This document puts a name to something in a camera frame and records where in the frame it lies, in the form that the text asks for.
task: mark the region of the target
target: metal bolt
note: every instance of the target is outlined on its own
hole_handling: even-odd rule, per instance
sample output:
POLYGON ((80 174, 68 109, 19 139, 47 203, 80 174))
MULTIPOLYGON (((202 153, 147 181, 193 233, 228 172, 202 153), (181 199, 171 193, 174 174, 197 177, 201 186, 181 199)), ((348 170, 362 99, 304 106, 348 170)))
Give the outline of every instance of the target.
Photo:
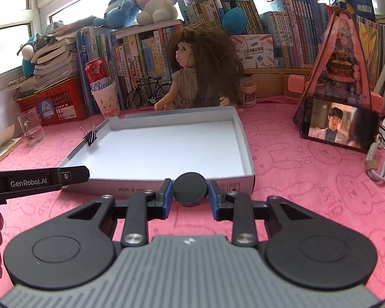
POLYGON ((139 233, 127 234, 124 237, 124 242, 127 244, 139 244, 141 243, 142 240, 143 240, 143 237, 139 233))
POLYGON ((188 244, 190 246, 191 244, 195 243, 195 240, 190 237, 190 238, 187 238, 186 240, 184 240, 184 243, 188 244))
POLYGON ((249 233, 242 233, 242 234, 239 234, 235 240, 241 244, 250 244, 255 240, 255 237, 254 235, 249 233))

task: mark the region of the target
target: glass handle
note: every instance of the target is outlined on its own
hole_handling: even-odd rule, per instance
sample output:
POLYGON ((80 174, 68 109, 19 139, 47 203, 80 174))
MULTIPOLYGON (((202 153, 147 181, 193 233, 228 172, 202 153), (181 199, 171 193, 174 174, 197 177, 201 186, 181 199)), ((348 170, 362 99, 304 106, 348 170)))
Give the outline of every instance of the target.
POLYGON ((30 134, 30 131, 29 131, 29 122, 28 121, 25 121, 24 124, 23 124, 23 133, 24 135, 26 136, 27 139, 31 140, 34 138, 34 136, 32 136, 30 134))

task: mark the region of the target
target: pink tablecloth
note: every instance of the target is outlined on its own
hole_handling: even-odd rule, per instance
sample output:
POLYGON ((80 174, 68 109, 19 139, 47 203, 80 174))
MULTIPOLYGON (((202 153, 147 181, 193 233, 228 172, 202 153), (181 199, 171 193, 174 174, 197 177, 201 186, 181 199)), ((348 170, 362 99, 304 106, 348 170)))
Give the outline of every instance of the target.
MULTIPOLYGON (((245 109, 241 119, 251 148, 256 172, 253 199, 265 200, 280 195, 316 213, 351 227, 368 236, 376 245, 379 260, 368 287, 385 298, 385 184, 376 184, 364 172, 364 154, 319 142, 304 140, 292 123, 295 106, 257 104, 245 109)), ((99 124, 95 116, 84 123, 67 123, 45 128, 45 139, 34 147, 18 146, 0 163, 0 170, 55 167, 81 141, 80 126, 99 124)), ((4 216, 2 251, 18 233, 66 212, 92 197, 66 192, 51 192, 19 199, 0 206, 4 216)), ((123 221, 114 239, 119 239, 123 221)), ((261 221, 259 238, 266 239, 261 221)), ((150 237, 155 234, 225 234, 229 222, 215 222, 208 203, 183 208, 173 203, 169 219, 150 222, 150 237)), ((1 294, 11 288, 4 272, 1 294)))

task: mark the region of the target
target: plastic jar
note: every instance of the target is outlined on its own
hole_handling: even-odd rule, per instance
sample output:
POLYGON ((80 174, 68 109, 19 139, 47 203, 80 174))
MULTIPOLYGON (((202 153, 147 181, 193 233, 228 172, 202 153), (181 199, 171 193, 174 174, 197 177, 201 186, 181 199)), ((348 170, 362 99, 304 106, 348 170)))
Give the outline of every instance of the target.
POLYGON ((243 108, 249 108, 255 105, 257 102, 257 97, 255 95, 256 90, 257 85, 255 84, 252 75, 241 77, 238 91, 243 102, 243 108))

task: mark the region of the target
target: white paper cup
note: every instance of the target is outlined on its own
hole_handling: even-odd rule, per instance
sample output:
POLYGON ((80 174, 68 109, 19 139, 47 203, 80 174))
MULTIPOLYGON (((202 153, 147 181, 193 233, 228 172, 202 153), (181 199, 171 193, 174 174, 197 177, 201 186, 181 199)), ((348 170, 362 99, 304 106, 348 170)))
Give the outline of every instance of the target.
POLYGON ((115 82, 103 89, 92 91, 91 94, 97 102, 103 117, 113 117, 120 114, 115 82))

